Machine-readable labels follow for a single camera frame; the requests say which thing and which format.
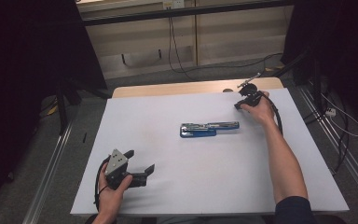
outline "person's left hand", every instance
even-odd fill
[[[99,190],[102,190],[108,185],[104,175],[106,166],[107,163],[103,165],[103,169],[100,172],[100,178],[98,181]],[[132,175],[127,175],[123,181],[121,181],[120,186],[118,186],[116,190],[107,187],[100,193],[100,212],[94,219],[93,223],[111,224],[113,221],[115,221],[118,210],[120,209],[121,203],[123,201],[124,191],[129,187],[131,181]]]

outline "electrical outlet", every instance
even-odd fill
[[[173,8],[183,8],[185,7],[185,0],[173,0]]]
[[[335,108],[327,108],[326,109],[326,115],[334,117],[336,115],[336,109]]]
[[[162,2],[162,9],[168,10],[168,9],[174,9],[173,2],[172,1],[163,1]]]

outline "silver metal plate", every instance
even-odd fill
[[[127,161],[128,159],[115,148],[110,156],[109,163],[107,164],[105,175],[109,175],[114,172],[117,168],[126,164]]]

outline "person's right hand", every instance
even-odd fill
[[[267,91],[263,91],[263,93],[269,97]],[[261,97],[257,106],[242,104],[241,108],[251,113],[252,117],[261,125],[266,125],[269,122],[274,121],[274,111],[272,110],[271,104],[264,96]]]

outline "black device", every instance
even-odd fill
[[[262,94],[257,91],[257,86],[253,83],[246,84],[240,90],[241,96],[246,96],[245,99],[238,101],[234,106],[237,109],[241,109],[242,104],[246,104],[249,106],[257,106],[260,102]]]
[[[282,121],[281,116],[278,112],[278,108],[275,106],[275,104],[264,94],[262,91],[257,90],[257,86],[253,83],[249,83],[254,79],[254,77],[250,78],[249,80],[242,83],[239,87],[242,87],[242,89],[239,91],[241,96],[246,96],[245,99],[238,101],[234,106],[236,109],[241,109],[241,105],[246,104],[249,106],[257,106],[258,103],[260,103],[261,97],[266,98],[269,103],[271,104],[272,110],[275,113],[275,116],[277,117],[278,121],[278,127],[281,131],[281,134],[283,134],[283,128],[282,128]]]
[[[95,182],[94,197],[95,197],[95,205],[97,206],[97,209],[99,209],[101,191],[106,187],[109,187],[110,189],[117,189],[118,186],[120,186],[121,181],[127,175],[132,175],[132,181],[129,185],[129,188],[138,188],[138,187],[146,186],[147,177],[153,174],[155,169],[155,164],[149,166],[147,169],[145,169],[143,173],[131,174],[127,172],[127,167],[128,167],[129,158],[133,157],[133,155],[134,155],[134,150],[130,150],[122,154],[117,149],[114,149],[112,155],[109,155],[108,158],[103,160],[100,168],[98,169],[97,179]],[[103,165],[107,162],[108,164],[106,166],[104,175],[106,177],[108,186],[103,186],[103,189],[101,191],[98,191],[98,180],[99,180],[100,172],[103,168]]]

